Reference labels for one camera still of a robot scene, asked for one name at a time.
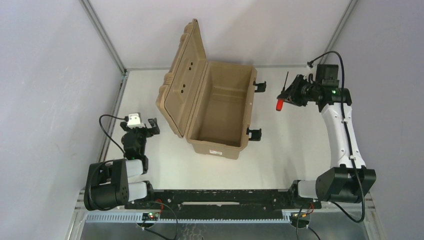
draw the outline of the white table surface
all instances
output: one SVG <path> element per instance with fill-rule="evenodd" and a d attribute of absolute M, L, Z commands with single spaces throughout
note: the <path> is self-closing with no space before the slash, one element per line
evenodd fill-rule
<path fill-rule="evenodd" d="M 318 107 L 284 104 L 275 110 L 277 96 L 289 71 L 287 86 L 303 67 L 257 68 L 257 83 L 266 81 L 266 92 L 255 93 L 250 129 L 262 128 L 261 141 L 250 141 L 237 160 L 195 153 L 179 138 L 156 107 L 159 87 L 167 70 L 133 70 L 129 73 L 118 117 L 141 113 L 157 118 L 160 134 L 147 139 L 148 173 L 130 182 L 149 180 L 154 189 L 288 189 L 297 179 L 313 180 L 330 168 L 327 129 Z M 118 143 L 125 132 L 116 121 L 112 137 Z M 113 143 L 107 160 L 122 158 Z"/>

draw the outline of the white wall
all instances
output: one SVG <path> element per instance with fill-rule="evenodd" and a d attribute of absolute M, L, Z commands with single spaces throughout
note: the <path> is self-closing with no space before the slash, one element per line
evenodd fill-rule
<path fill-rule="evenodd" d="M 0 239 L 64 239 L 121 74 L 76 0 L 0 16 Z"/>
<path fill-rule="evenodd" d="M 334 48 L 345 64 L 361 154 L 377 173 L 371 194 L 390 240 L 423 238 L 423 11 L 422 0 L 359 1 Z"/>
<path fill-rule="evenodd" d="M 323 53 L 349 0 L 91 0 L 127 68 L 170 67 L 197 18 L 209 60 L 306 64 Z"/>

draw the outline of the box latch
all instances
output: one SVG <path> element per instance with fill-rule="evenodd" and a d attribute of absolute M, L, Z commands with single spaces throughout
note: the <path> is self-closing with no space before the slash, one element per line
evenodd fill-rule
<path fill-rule="evenodd" d="M 267 81 L 264 81 L 262 83 L 256 83 L 256 81 L 254 81 L 253 85 L 255 85 L 257 87 L 254 90 L 255 93 L 263 93 L 263 92 L 265 92 L 265 89 L 267 89 Z"/>
<path fill-rule="evenodd" d="M 250 130 L 249 128 L 247 128 L 246 134 L 250 135 L 249 137 L 249 141 L 260 141 L 261 137 L 262 137 L 262 128 L 259 128 L 259 130 L 255 129 L 255 130 Z"/>

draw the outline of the storage box lid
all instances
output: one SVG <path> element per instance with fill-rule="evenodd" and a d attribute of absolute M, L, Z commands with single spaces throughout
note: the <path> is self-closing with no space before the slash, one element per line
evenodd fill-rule
<path fill-rule="evenodd" d="M 180 138 L 188 129 L 206 61 L 199 24 L 193 19 L 185 26 L 178 51 L 156 99 L 157 108 Z"/>

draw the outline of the open toolbox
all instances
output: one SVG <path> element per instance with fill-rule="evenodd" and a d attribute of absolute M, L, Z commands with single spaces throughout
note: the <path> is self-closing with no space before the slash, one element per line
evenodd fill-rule
<path fill-rule="evenodd" d="M 156 105 L 172 131 L 199 154 L 237 159 L 262 130 L 250 130 L 256 83 L 251 65 L 207 61 L 197 19 L 184 29 Z"/>

